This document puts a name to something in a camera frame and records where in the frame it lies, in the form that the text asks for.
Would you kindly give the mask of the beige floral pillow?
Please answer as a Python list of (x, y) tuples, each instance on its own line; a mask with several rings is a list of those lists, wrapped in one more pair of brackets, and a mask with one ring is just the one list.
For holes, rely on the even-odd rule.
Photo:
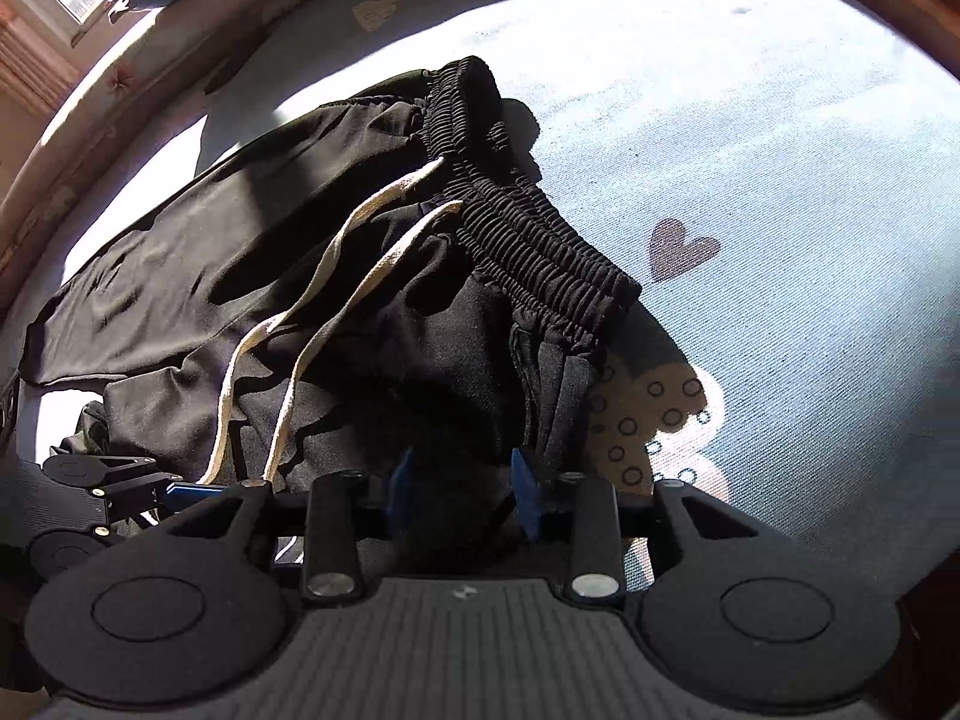
[(299, 2), (174, 0), (146, 10), (70, 93), (3, 197), (3, 304), (151, 117), (218, 65), (229, 44)]

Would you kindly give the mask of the black track pants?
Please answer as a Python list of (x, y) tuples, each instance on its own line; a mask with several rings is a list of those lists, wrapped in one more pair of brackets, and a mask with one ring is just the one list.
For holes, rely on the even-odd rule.
[(265, 133), (103, 245), (18, 364), (94, 388), (107, 445), (187, 479), (337, 470), (483, 525), (511, 463), (573, 470), (640, 287), (563, 220), (483, 60)]

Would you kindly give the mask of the blue floral bed sheet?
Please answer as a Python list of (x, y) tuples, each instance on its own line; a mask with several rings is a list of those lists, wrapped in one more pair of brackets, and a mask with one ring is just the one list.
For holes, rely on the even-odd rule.
[(851, 0), (309, 0), (68, 216), (3, 322), (3, 367), (57, 286), (213, 161), (464, 55), (530, 107), (545, 193), (724, 411), (665, 472), (896, 592), (944, 561), (958, 83)]

